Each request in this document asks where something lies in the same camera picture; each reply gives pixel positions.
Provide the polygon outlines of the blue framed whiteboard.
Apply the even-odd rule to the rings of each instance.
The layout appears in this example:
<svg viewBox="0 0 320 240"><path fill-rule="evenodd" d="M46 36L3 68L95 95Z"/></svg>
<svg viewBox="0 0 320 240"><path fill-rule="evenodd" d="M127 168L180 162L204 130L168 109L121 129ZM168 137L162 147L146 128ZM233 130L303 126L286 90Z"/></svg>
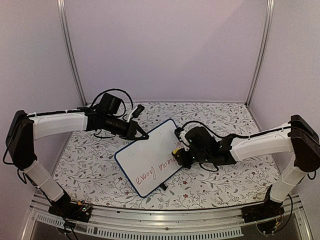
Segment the blue framed whiteboard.
<svg viewBox="0 0 320 240"><path fill-rule="evenodd" d="M167 119L148 135L147 140L137 140L114 154L114 159L141 198L147 197L164 184L182 167L172 156L181 147L175 130L177 124Z"/></svg>

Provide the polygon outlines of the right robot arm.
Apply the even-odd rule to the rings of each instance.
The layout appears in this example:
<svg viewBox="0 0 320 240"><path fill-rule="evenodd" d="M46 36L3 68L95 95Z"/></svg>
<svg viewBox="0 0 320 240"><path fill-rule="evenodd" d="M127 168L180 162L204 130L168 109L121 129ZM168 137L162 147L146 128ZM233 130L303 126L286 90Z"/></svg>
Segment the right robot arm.
<svg viewBox="0 0 320 240"><path fill-rule="evenodd" d="M194 163L209 163L218 168L252 157L293 153L292 160L281 177L268 188L264 202L258 208L262 218L274 214L302 179L320 167L320 138L297 114L276 128L248 136L229 134L220 140L216 140L217 134L203 123L190 129L181 138L183 130L183 127L179 127L174 133L180 142L187 141L187 146L172 152L183 168L189 169Z"/></svg>

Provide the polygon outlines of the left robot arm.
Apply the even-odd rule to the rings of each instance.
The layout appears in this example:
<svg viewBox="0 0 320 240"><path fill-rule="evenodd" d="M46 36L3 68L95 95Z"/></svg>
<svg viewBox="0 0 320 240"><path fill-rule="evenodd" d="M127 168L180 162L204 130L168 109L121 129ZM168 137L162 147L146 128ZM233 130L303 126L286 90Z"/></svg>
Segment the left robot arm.
<svg viewBox="0 0 320 240"><path fill-rule="evenodd" d="M71 132L91 132L105 130L122 139L139 141L147 140L149 135L134 120L144 110L142 105L132 106L131 112L124 120L117 114L124 100L111 94L113 89L99 93L90 106L71 110L59 110L41 113L26 113L18 110L11 122L5 139L4 156L10 156L13 165L40 189L55 209L63 216L74 213L70 196L53 179L46 168L38 162L35 154L36 140Z"/></svg>

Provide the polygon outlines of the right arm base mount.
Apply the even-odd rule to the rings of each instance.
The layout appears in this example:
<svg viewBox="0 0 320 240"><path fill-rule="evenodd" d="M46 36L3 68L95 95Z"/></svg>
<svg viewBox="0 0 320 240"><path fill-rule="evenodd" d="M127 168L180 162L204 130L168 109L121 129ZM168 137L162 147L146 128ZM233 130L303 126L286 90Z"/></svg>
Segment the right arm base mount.
<svg viewBox="0 0 320 240"><path fill-rule="evenodd" d="M242 218L245 223L273 218L284 213L283 203L274 202L272 200L241 208Z"/></svg>

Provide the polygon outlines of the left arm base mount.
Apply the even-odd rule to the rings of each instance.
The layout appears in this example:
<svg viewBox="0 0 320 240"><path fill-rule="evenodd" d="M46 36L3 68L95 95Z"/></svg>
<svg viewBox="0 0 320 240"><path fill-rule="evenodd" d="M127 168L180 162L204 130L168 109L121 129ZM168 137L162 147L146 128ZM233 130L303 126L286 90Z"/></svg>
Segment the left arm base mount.
<svg viewBox="0 0 320 240"><path fill-rule="evenodd" d="M50 204L48 212L62 218L88 223L92 214L92 204L83 200L73 202L69 198L60 198Z"/></svg>

